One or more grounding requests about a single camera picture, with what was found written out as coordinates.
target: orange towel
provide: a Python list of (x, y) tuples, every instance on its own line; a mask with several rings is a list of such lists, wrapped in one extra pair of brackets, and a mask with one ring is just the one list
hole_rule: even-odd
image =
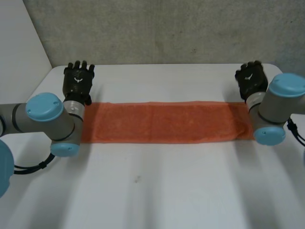
[(203, 143), (253, 139), (244, 103), (93, 103), (83, 143)]

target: black cable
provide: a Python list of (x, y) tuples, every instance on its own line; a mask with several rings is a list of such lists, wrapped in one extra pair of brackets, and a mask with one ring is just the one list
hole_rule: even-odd
[(19, 168), (19, 169), (23, 169), (23, 170), (14, 170), (14, 174), (18, 174), (18, 175), (25, 175), (25, 174), (31, 174), (31, 173), (35, 173), (40, 169), (44, 169), (45, 167), (47, 167), (47, 165), (55, 158), (55, 156), (53, 154), (49, 154), (48, 158), (43, 161), (40, 162), (37, 166), (31, 166), (31, 167), (22, 167), (22, 166), (16, 166), (15, 168)]
[(296, 124), (292, 121), (291, 118), (289, 118), (288, 120), (288, 124), (287, 124), (287, 127), (288, 127), (288, 130), (291, 131), (291, 133), (293, 134), (293, 136), (296, 138), (296, 140), (302, 145), (305, 147), (305, 142), (302, 142), (300, 139), (302, 139), (303, 141), (305, 141), (305, 139), (300, 136), (298, 130), (297, 130), (297, 126)]

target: white wall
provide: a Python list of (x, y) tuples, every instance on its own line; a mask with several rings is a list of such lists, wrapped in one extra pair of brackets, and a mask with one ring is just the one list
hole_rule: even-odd
[(0, 0), (0, 104), (25, 102), (50, 70), (22, 0)]

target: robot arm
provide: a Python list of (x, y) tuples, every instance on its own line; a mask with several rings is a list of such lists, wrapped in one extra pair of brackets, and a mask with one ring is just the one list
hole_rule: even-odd
[(279, 74), (267, 90), (268, 81), (258, 61), (242, 65), (235, 78), (248, 106), (256, 141), (268, 146), (281, 143), (290, 115), (305, 114), (305, 78)]
[[(64, 70), (64, 102), (52, 93), (41, 93), (24, 104), (0, 104), (0, 136), (16, 133), (44, 132), (51, 140), (54, 156), (77, 155), (85, 105), (91, 104), (90, 89), (94, 65), (76, 61)], [(10, 149), (0, 141), (0, 197), (14, 173)]]

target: wall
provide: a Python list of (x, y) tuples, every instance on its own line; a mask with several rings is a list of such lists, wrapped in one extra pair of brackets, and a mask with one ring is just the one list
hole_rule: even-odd
[(51, 70), (22, 0), (0, 0), (0, 103), (25, 102)]
[(305, 74), (301, 0), (23, 0), (53, 66), (239, 63)]

